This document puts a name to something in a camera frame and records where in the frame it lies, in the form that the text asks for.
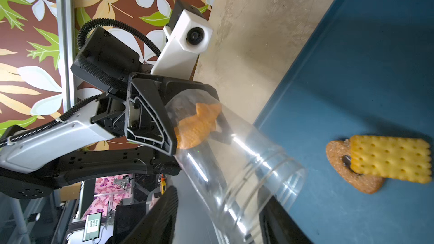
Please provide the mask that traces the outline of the orange fish-shaped cookie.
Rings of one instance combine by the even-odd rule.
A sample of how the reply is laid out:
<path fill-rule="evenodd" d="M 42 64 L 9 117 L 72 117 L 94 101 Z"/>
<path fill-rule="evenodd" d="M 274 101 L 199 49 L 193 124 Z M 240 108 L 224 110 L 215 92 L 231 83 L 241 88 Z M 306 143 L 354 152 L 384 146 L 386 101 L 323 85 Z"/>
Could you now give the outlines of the orange fish-shaped cookie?
<path fill-rule="evenodd" d="M 211 132 L 216 130 L 217 117 L 222 112 L 222 105 L 205 103 L 196 104 L 196 114 L 179 121 L 174 128 L 177 149 L 191 149 L 200 145 Z"/>

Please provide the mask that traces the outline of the yellow rectangular cracker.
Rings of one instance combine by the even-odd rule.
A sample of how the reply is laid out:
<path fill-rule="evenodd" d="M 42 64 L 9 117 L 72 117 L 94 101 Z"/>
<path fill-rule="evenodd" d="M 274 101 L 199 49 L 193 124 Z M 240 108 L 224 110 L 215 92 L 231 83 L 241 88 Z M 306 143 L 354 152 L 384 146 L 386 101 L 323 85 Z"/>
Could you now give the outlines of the yellow rectangular cracker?
<path fill-rule="evenodd" d="M 350 138 L 350 167 L 357 174 L 427 184 L 432 181 L 430 148 L 420 138 L 356 135 Z"/>

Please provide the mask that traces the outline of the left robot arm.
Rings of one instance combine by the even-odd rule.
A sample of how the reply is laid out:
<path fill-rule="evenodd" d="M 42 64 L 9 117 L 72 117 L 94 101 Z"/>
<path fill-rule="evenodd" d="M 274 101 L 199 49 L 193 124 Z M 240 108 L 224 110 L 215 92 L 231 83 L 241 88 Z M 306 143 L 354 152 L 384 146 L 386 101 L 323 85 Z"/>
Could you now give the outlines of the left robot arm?
<path fill-rule="evenodd" d="M 85 23 L 73 70 L 103 93 L 38 128 L 9 127 L 1 137 L 1 192 L 35 199 L 92 178 L 177 175 L 179 143 L 166 105 L 190 89 L 217 97 L 213 87 L 190 80 L 212 29 L 204 18 L 184 11 L 165 33 L 168 43 L 159 49 L 120 21 Z"/>

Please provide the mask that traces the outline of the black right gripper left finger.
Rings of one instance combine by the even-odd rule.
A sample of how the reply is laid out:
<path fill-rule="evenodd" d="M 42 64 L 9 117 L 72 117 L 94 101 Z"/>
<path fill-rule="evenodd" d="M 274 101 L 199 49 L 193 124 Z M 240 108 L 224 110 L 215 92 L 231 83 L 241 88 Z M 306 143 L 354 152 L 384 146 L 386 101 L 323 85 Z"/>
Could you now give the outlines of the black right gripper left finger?
<path fill-rule="evenodd" d="M 170 186 L 121 244 L 171 244 L 175 235 L 179 199 Z"/>

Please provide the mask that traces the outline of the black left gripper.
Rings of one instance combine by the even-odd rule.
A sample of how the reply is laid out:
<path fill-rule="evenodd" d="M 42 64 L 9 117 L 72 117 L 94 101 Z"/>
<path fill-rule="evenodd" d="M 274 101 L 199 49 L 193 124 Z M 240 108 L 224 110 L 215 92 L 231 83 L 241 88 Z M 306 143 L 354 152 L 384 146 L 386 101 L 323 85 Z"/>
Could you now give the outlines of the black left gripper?
<path fill-rule="evenodd" d="M 163 92 L 161 86 L 164 82 L 164 77 L 138 72 L 130 74 L 126 101 L 122 99 L 125 95 L 118 97 L 112 93 L 102 93 L 97 98 L 99 107 L 91 123 L 114 137 L 125 136 L 129 142 L 168 156 L 175 155 L 177 142 L 174 128 L 179 121 L 195 115 L 197 103 L 212 105 L 221 102 L 217 90 L 208 84 L 168 80 Z M 223 114 L 222 105 L 222 112 L 216 120 L 216 130 L 206 140 L 230 144 L 232 135 L 233 130 Z"/>

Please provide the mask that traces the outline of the clear plastic cookie jar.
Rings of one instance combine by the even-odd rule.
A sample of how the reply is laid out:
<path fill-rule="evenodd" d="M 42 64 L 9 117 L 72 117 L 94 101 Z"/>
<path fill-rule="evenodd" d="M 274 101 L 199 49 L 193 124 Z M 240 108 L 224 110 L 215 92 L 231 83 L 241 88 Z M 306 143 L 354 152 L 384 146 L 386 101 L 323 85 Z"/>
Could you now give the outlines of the clear plastic cookie jar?
<path fill-rule="evenodd" d="M 289 215 L 306 169 L 225 105 L 223 114 L 233 130 L 230 144 L 208 139 L 176 147 L 175 159 L 227 243 L 264 244 L 261 211 L 269 206 Z"/>

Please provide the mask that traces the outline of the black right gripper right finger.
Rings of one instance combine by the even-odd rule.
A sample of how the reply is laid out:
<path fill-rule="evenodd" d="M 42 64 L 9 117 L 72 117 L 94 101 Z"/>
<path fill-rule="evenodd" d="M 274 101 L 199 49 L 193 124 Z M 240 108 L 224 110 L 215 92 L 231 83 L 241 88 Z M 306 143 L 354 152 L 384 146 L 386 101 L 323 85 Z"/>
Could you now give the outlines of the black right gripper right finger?
<path fill-rule="evenodd" d="M 312 244 L 286 212 L 266 206 L 259 216 L 264 244 Z"/>

